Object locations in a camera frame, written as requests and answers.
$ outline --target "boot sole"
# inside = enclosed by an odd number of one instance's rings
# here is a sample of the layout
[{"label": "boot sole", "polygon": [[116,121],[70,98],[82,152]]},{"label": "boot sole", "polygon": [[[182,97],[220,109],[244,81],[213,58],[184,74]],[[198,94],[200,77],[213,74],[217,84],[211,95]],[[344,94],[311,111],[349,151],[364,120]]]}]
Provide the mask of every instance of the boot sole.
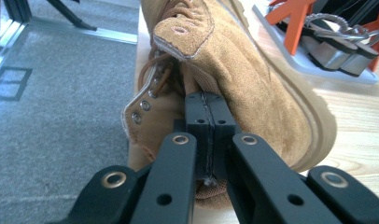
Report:
[{"label": "boot sole", "polygon": [[248,31],[248,23],[245,16],[245,9],[239,0],[230,0],[236,15],[242,21],[247,35],[260,51],[261,56],[265,59],[275,73],[279,76],[286,90],[291,94],[294,100],[300,106],[303,114],[307,117],[312,130],[312,143],[305,155],[290,168],[296,171],[308,170],[321,161],[330,153],[336,138],[337,125],[335,117],[328,109],[327,103],[323,98],[316,95],[309,84],[304,81],[298,72],[289,66],[274,63],[272,57],[262,50],[257,42],[252,38]]}]

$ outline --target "wooden surface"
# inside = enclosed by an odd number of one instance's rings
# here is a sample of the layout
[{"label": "wooden surface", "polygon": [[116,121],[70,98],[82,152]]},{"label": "wooden surface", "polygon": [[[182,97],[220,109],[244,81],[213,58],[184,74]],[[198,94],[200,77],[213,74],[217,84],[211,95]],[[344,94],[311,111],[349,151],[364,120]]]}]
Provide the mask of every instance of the wooden surface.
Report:
[{"label": "wooden surface", "polygon": [[[254,0],[242,2],[250,32],[260,49],[288,72],[295,72],[251,11]],[[148,53],[149,36],[140,12],[136,75],[147,61]],[[379,65],[375,73],[379,76]],[[314,91],[325,99],[338,123],[335,145],[320,165],[334,166],[348,172],[379,196],[379,82],[365,85],[306,74],[299,76],[308,81]],[[195,211],[194,223],[236,222],[233,211]]]}]

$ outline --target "metal bolt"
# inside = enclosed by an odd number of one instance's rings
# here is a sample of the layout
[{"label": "metal bolt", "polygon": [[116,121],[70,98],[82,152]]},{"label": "metal bolt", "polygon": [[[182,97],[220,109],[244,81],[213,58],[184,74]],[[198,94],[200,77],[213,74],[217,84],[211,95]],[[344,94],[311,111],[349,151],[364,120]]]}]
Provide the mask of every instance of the metal bolt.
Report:
[{"label": "metal bolt", "polygon": [[132,120],[135,124],[141,124],[141,116],[137,113],[132,113]]},{"label": "metal bolt", "polygon": [[151,105],[147,101],[142,101],[140,103],[140,106],[141,106],[142,109],[144,109],[146,111],[149,111],[149,109],[151,109]]},{"label": "metal bolt", "polygon": [[245,135],[242,137],[242,141],[246,144],[246,145],[256,145],[259,141],[257,140],[257,138],[253,137],[253,136],[248,136],[248,135]]},{"label": "metal bolt", "polygon": [[347,188],[347,186],[349,186],[347,180],[333,172],[321,173],[321,179],[335,188],[344,189]]},{"label": "metal bolt", "polygon": [[107,189],[114,189],[121,186],[126,181],[126,174],[120,171],[112,171],[102,178],[102,185]]},{"label": "metal bolt", "polygon": [[173,137],[172,140],[177,145],[184,145],[187,144],[189,141],[188,137],[185,135],[176,135]]}]

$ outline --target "boot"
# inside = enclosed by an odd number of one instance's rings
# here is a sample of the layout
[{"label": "boot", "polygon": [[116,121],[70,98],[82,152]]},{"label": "boot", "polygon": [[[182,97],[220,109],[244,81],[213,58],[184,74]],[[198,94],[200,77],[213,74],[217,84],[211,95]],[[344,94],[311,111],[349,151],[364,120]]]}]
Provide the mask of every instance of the boot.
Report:
[{"label": "boot", "polygon": [[[304,81],[265,62],[243,25],[240,3],[141,4],[152,49],[123,123],[133,146],[150,161],[173,130],[173,120],[184,118],[185,95],[195,91],[223,96],[243,132],[264,138],[293,170],[307,170],[328,155],[336,136],[334,116]],[[225,180],[196,187],[198,206],[231,205]]]}]

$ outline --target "metal eyelet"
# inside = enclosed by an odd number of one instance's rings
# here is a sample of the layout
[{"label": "metal eyelet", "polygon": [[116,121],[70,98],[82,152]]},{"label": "metal eyelet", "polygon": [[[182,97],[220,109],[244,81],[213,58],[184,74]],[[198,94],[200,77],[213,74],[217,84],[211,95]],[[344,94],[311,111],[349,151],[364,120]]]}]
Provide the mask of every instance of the metal eyelet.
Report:
[{"label": "metal eyelet", "polygon": [[132,120],[135,124],[141,124],[141,116],[136,112],[132,113]]},{"label": "metal eyelet", "polygon": [[145,111],[149,111],[151,109],[151,104],[147,101],[142,101],[140,103],[140,106],[142,109],[144,109]]},{"label": "metal eyelet", "polygon": [[149,90],[148,91],[148,95],[154,99],[157,99],[157,95],[154,94],[154,92],[152,92],[152,90]]}]

